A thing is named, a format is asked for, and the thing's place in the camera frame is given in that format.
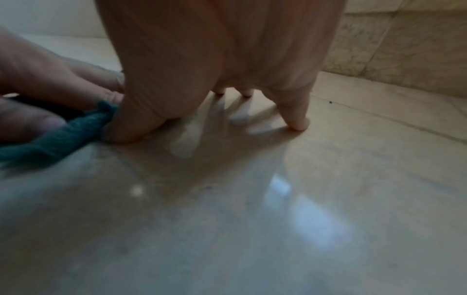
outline marble floor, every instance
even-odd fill
[[[108,41],[26,36],[119,69]],[[0,168],[4,295],[463,295],[467,100],[322,73],[294,133],[209,95],[144,142]]]

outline floor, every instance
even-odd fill
[[[27,36],[119,69],[104,39]],[[0,169],[2,294],[463,295],[467,100],[322,73],[310,128],[209,95],[130,146]]]

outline glossy surface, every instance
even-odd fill
[[[145,142],[3,167],[2,294],[464,294],[460,105],[324,73],[302,134],[229,89]]]

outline shiny floor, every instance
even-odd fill
[[[119,68],[103,39],[28,38]],[[4,167],[1,293],[463,295],[466,114],[322,73],[302,134],[229,90],[145,142]]]

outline hand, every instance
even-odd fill
[[[287,125],[305,130],[309,94],[345,3],[96,0],[126,75],[107,140],[140,140],[225,87],[244,96],[263,91]]]
[[[101,100],[119,104],[123,89],[121,73],[58,56],[0,28],[0,142],[30,141],[66,125],[56,114],[3,95],[91,110]]]

